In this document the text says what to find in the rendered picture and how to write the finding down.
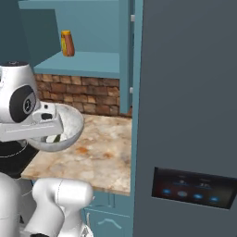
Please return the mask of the teal drawer front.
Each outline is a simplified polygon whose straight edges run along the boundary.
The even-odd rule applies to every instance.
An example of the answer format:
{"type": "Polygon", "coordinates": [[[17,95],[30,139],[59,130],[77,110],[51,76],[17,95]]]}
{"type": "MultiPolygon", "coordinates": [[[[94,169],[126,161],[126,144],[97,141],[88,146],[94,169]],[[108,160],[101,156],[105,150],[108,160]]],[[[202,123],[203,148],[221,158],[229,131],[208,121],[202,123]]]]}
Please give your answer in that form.
{"type": "Polygon", "coordinates": [[[131,213],[129,196],[99,191],[94,192],[94,200],[90,208],[123,216],[131,213]]]}

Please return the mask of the dark grey fridge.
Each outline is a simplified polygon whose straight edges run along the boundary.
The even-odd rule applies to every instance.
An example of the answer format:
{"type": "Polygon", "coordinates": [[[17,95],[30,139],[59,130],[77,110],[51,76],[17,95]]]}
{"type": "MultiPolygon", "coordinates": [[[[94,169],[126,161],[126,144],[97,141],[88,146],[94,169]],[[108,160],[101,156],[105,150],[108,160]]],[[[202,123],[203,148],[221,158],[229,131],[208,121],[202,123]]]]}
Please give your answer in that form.
{"type": "Polygon", "coordinates": [[[237,237],[237,0],[143,0],[135,237],[237,237]]]}

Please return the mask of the grey metal bowl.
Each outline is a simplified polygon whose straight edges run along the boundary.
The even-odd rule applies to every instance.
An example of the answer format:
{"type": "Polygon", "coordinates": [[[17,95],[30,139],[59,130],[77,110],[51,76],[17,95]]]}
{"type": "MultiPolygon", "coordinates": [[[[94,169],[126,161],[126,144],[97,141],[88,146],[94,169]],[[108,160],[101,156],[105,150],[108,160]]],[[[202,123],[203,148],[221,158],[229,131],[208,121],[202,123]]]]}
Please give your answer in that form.
{"type": "Polygon", "coordinates": [[[53,143],[56,135],[28,139],[28,143],[38,150],[45,152],[58,152],[71,147],[77,142],[84,128],[84,117],[82,113],[68,105],[56,104],[64,132],[61,134],[60,142],[53,143]]]}

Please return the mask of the teal tall side panel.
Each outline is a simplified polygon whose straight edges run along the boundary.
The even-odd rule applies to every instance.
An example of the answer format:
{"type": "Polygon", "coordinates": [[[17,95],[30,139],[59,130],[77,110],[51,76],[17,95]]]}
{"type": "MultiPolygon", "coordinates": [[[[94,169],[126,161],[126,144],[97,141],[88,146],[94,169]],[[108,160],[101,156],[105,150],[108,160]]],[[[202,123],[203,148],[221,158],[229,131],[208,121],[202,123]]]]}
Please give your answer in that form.
{"type": "Polygon", "coordinates": [[[138,125],[140,105],[141,61],[143,46],[143,0],[134,3],[134,50],[133,50],[133,94],[132,94],[132,127],[131,127],[131,233],[135,237],[136,215],[136,174],[138,153],[138,125]]]}

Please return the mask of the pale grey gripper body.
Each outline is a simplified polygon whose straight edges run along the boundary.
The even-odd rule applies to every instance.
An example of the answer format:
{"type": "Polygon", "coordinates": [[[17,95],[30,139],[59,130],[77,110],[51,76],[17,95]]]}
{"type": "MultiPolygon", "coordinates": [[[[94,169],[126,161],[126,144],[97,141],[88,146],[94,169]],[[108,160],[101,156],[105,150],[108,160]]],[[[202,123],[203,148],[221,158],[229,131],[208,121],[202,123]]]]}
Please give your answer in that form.
{"type": "Polygon", "coordinates": [[[0,120],[0,141],[10,142],[30,138],[58,135],[64,131],[60,120],[40,122],[5,122],[0,120]]]}

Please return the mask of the teal open wall cabinet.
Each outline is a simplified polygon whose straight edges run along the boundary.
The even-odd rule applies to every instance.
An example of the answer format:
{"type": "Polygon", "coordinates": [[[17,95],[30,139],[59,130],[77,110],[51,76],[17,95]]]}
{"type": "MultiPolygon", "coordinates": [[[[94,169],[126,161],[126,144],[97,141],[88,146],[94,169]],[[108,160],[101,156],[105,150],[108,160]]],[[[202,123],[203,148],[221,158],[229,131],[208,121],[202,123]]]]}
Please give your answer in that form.
{"type": "Polygon", "coordinates": [[[119,79],[119,0],[21,0],[20,9],[54,9],[59,31],[70,30],[75,56],[60,52],[37,73],[119,79]]]}

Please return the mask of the orange brown bottle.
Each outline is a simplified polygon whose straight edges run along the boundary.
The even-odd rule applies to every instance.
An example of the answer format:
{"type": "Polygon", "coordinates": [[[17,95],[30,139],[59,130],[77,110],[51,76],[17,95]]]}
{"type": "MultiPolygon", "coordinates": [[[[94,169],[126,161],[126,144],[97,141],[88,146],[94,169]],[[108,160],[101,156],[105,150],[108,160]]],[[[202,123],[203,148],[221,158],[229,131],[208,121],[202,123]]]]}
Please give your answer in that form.
{"type": "Polygon", "coordinates": [[[64,56],[74,56],[75,48],[70,31],[61,32],[61,50],[64,56]]]}

